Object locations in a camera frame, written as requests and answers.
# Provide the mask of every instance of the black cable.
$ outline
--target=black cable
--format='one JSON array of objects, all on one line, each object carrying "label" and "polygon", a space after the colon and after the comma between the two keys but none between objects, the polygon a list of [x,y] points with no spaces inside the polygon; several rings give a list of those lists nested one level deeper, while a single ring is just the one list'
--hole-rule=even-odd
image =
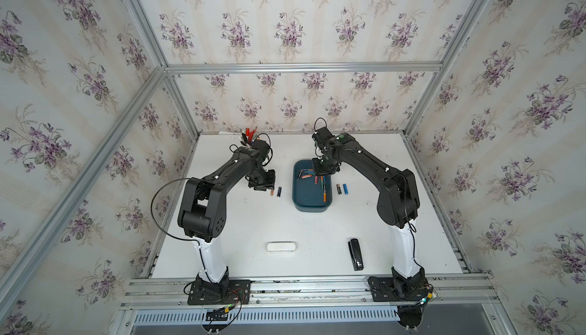
[{"label": "black cable", "polygon": [[324,118],[317,118],[317,119],[315,119],[315,123],[313,123],[313,131],[314,132],[317,131],[316,128],[315,128],[315,126],[318,124],[318,120],[319,119],[322,119],[326,123],[326,127],[327,127],[327,121],[326,121],[326,119],[324,119]]},{"label": "black cable", "polygon": [[165,187],[167,187],[167,185],[174,183],[176,181],[182,181],[182,180],[196,180],[196,178],[193,177],[184,177],[184,178],[176,178],[172,181],[169,181],[168,183],[166,183],[165,185],[163,185],[163,187],[161,187],[156,193],[155,196],[152,197],[152,200],[150,201],[150,216],[152,217],[153,222],[155,222],[155,224],[157,225],[157,227],[159,227],[159,229],[161,230],[161,232],[163,232],[164,234],[166,234],[169,237],[178,239],[180,241],[197,241],[197,239],[187,239],[187,238],[180,238],[180,237],[176,237],[173,236],[172,234],[170,234],[169,232],[167,232],[165,229],[163,229],[158,223],[157,220],[155,219],[155,214],[152,211],[152,204],[155,202],[155,199],[157,198],[157,195],[159,192],[161,192],[161,190],[163,190]]}]

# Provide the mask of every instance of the floral wallpaper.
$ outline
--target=floral wallpaper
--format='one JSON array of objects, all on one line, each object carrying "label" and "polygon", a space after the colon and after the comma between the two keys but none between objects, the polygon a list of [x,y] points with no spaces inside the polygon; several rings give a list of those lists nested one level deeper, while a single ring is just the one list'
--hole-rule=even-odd
[{"label": "floral wallpaper", "polygon": [[[0,276],[153,71],[143,43],[122,0],[0,0]],[[2,334],[107,331],[122,281],[146,274],[156,234],[146,202],[182,173],[190,145],[159,89]],[[158,218],[171,194],[157,200]]]},{"label": "floral wallpaper", "polygon": [[586,333],[584,6],[491,0],[411,137],[519,334]]},{"label": "floral wallpaper", "polygon": [[431,72],[181,75],[179,88],[204,132],[403,130]]},{"label": "floral wallpaper", "polygon": [[[107,333],[117,301],[124,295],[124,280],[148,274],[146,264],[157,234],[150,200],[161,185],[183,173],[191,141],[164,89],[156,91],[147,110],[152,128],[144,127],[143,114],[136,118],[21,294],[3,325],[6,333],[18,333],[23,327],[29,331],[24,333]],[[167,121],[172,128],[164,125]],[[154,129],[160,134],[153,134]],[[155,200],[158,220],[168,212],[173,189],[173,185],[165,188]],[[3,217],[0,227],[1,234],[16,231],[18,235],[19,227],[10,216]],[[0,245],[3,260],[18,249],[10,235],[4,235]]]},{"label": "floral wallpaper", "polygon": [[141,1],[170,64],[440,60],[471,2]]}]

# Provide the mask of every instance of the vent grille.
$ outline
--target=vent grille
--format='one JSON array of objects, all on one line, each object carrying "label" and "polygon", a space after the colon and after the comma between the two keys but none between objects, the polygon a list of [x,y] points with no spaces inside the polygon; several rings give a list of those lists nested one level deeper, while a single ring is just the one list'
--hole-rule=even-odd
[{"label": "vent grille", "polygon": [[[201,324],[207,309],[140,310],[135,326]],[[235,309],[228,314],[231,321],[238,313]],[[331,322],[381,322],[398,321],[397,306],[349,306],[311,308],[243,308],[234,321],[239,324],[267,323],[331,323]]]}]

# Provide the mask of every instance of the white table surface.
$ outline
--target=white table surface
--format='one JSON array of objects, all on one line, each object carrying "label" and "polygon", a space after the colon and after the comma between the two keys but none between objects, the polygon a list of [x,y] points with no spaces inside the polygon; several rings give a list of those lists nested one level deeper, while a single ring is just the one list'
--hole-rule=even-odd
[{"label": "white table surface", "polygon": [[[399,134],[355,134],[356,140],[380,160],[400,170],[415,172]],[[274,157],[266,169],[276,173],[275,193],[254,191],[243,178],[227,196],[226,226],[220,234],[224,260],[231,277],[386,275],[391,273],[393,250],[387,226],[376,211],[378,191],[346,163],[332,176],[333,202],[323,213],[300,212],[292,200],[293,165],[314,157],[310,134],[270,136]],[[229,146],[240,145],[235,135],[203,135],[197,143],[187,176],[203,177],[231,157]],[[421,207],[416,219],[416,256],[429,274],[461,273],[419,176],[415,175]],[[335,184],[347,184],[349,194],[338,195]],[[282,186],[281,197],[277,189]],[[169,233],[187,237],[177,225],[179,204]],[[348,241],[360,242],[364,270],[353,270]],[[293,241],[297,251],[275,255],[267,243]],[[153,278],[193,278],[201,266],[191,242],[165,238]]]}]

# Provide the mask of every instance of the blue tray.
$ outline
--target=blue tray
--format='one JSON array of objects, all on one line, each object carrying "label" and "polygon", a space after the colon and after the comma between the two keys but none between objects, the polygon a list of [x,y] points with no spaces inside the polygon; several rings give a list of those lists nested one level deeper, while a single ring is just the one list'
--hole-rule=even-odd
[{"label": "blue tray", "polygon": [[326,202],[324,202],[324,189],[321,184],[315,183],[315,178],[297,178],[300,170],[313,168],[311,160],[300,160],[293,167],[293,203],[297,210],[320,213],[332,204],[332,180],[329,176],[324,176],[326,184]]}]

